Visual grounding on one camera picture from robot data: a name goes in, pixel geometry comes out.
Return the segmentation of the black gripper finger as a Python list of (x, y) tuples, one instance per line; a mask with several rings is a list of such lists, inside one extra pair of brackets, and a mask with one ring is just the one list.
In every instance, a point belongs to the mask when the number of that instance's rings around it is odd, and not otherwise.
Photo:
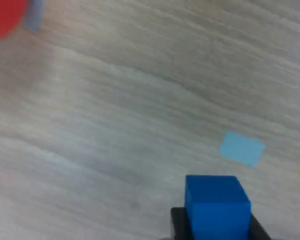
[(193, 240), (187, 211), (184, 207), (170, 209), (171, 240)]
[(248, 240), (272, 240), (271, 236), (263, 228), (260, 222), (256, 217), (251, 214), (249, 231), (248, 231)]

